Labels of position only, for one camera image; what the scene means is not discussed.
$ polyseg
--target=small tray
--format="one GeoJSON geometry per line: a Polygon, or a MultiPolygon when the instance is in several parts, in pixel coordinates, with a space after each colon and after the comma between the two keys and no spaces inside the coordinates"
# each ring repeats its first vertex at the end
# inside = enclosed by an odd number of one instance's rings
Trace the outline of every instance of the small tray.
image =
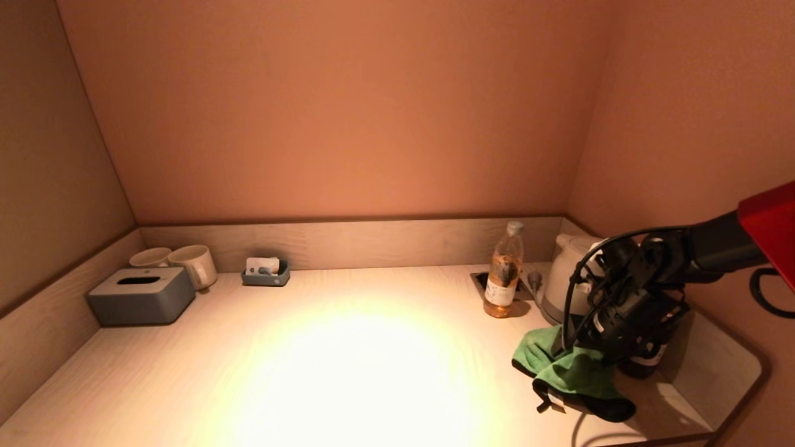
{"type": "Polygon", "coordinates": [[[244,286],[269,286],[283,287],[290,280],[290,265],[284,259],[279,259],[279,274],[271,276],[269,274],[246,274],[244,270],[240,274],[244,286]]]}

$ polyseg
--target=white mug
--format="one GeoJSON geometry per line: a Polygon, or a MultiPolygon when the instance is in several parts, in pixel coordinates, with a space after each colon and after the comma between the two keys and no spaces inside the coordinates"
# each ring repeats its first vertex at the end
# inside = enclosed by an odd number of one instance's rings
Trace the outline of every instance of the white mug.
{"type": "Polygon", "coordinates": [[[218,279],[210,248],[206,245],[188,245],[175,250],[169,255],[169,264],[184,267],[196,290],[206,289],[218,279]]]}
{"type": "Polygon", "coordinates": [[[144,250],[130,258],[132,267],[167,267],[169,266],[169,255],[171,249],[157,247],[144,250]]]}

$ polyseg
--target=green towel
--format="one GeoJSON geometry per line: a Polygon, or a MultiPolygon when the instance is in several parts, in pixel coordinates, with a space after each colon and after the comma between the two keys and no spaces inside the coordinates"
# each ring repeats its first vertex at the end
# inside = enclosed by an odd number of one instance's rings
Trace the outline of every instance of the green towel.
{"type": "Polygon", "coordinates": [[[612,366],[602,364],[602,353],[593,349],[570,348],[553,356],[560,325],[530,331],[514,352],[512,364],[533,377],[533,390],[546,411],[558,398],[568,406],[582,407],[596,416],[623,422],[635,414],[635,405],[613,386],[612,366]]]}

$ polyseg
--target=black cable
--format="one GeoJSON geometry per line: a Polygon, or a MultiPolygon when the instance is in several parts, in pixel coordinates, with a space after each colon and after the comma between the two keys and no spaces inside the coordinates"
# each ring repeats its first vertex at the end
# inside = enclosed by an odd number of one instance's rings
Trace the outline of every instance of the black cable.
{"type": "Polygon", "coordinates": [[[778,273],[778,270],[776,269],[771,269],[771,268],[756,269],[754,273],[750,276],[750,281],[749,281],[751,296],[754,297],[756,302],[759,303],[759,305],[763,307],[764,310],[772,313],[773,315],[781,318],[789,318],[790,320],[795,320],[795,312],[779,309],[778,307],[770,304],[770,301],[767,301],[765,295],[762,294],[762,287],[759,284],[759,282],[762,279],[762,276],[766,275],[781,276],[781,274],[778,273]]]}
{"type": "Polygon", "coordinates": [[[572,274],[572,276],[568,280],[568,291],[566,292],[566,302],[564,304],[564,310],[563,310],[563,328],[560,331],[560,337],[562,339],[561,340],[562,341],[561,346],[562,346],[563,350],[566,350],[566,349],[569,348],[569,346],[568,346],[568,319],[569,319],[569,317],[571,315],[571,310],[572,310],[572,294],[574,292],[574,286],[579,281],[582,280],[582,276],[580,274],[581,270],[583,269],[583,266],[585,266],[585,264],[587,264],[588,261],[591,260],[591,258],[593,257],[594,254],[596,254],[599,250],[602,250],[602,248],[606,247],[608,244],[614,243],[614,242],[619,241],[621,239],[631,238],[631,237],[634,237],[634,236],[637,236],[637,235],[644,235],[644,234],[647,234],[647,233],[654,233],[654,232],[684,231],[684,230],[687,230],[690,227],[691,227],[690,225],[676,225],[676,226],[671,226],[671,227],[655,227],[655,228],[645,228],[643,230],[630,231],[630,232],[624,233],[622,235],[617,235],[615,237],[612,237],[612,238],[609,238],[609,239],[605,239],[604,241],[602,241],[599,244],[597,244],[596,247],[593,247],[588,253],[586,253],[585,256],[577,263],[577,266],[574,269],[574,273],[572,274]]]}

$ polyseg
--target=white kettle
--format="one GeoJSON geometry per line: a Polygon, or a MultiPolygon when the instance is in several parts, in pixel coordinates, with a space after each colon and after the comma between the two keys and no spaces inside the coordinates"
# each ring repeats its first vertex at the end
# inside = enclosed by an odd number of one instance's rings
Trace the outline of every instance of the white kettle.
{"type": "MultiPolygon", "coordinates": [[[[568,292],[568,280],[574,274],[577,263],[591,250],[595,243],[604,239],[592,236],[570,236],[558,235],[555,243],[560,247],[560,253],[552,263],[549,270],[549,277],[544,288],[544,293],[536,299],[541,314],[551,324],[556,325],[563,321],[564,306],[566,304],[566,293],[568,292]]],[[[596,261],[591,258],[588,267],[594,274],[603,274],[603,271],[596,261]]],[[[585,315],[591,308],[588,305],[588,293],[591,286],[587,283],[578,284],[572,293],[572,304],[570,313],[572,315],[585,315]]]]}

